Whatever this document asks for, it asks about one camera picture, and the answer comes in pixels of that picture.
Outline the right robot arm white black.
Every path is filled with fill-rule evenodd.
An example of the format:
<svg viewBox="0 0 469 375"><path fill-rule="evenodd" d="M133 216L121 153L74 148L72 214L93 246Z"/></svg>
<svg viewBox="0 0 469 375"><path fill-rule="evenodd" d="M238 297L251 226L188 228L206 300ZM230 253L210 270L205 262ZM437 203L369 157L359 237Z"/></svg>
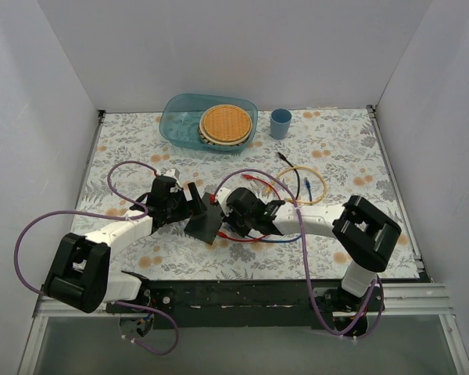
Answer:
<svg viewBox="0 0 469 375"><path fill-rule="evenodd" d="M343 205L301 205L263 202L249 189L222 187L215 195L224 222L238 235L316 235L338 240L352 261L338 290L339 304L356 310L367 300L367 289L386 270L401 227L365 198L353 195Z"/></svg>

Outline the black network switch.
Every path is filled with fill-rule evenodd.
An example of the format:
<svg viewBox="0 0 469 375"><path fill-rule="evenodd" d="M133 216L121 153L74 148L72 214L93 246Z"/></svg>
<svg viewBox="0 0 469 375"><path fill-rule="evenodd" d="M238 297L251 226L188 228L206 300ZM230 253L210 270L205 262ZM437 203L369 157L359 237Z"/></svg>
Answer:
<svg viewBox="0 0 469 375"><path fill-rule="evenodd" d="M210 193L203 195L202 203L206 210L192 216L185 226L184 232L190 237L211 245L223 223L223 212L218 204L211 202Z"/></svg>

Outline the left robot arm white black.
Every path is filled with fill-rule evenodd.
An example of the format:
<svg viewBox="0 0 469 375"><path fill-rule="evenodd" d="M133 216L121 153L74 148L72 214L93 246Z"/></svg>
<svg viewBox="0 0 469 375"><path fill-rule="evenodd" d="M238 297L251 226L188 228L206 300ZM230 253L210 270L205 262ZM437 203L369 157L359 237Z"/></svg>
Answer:
<svg viewBox="0 0 469 375"><path fill-rule="evenodd" d="M138 197L121 221L85 235L65 235L42 291L84 313L116 301L124 301L133 312L145 311L151 302L149 291L142 287L145 278L110 272L111 258L167 224L199 218L207 212L208 203L194 183L185 191L175 177L156 177L151 191Z"/></svg>

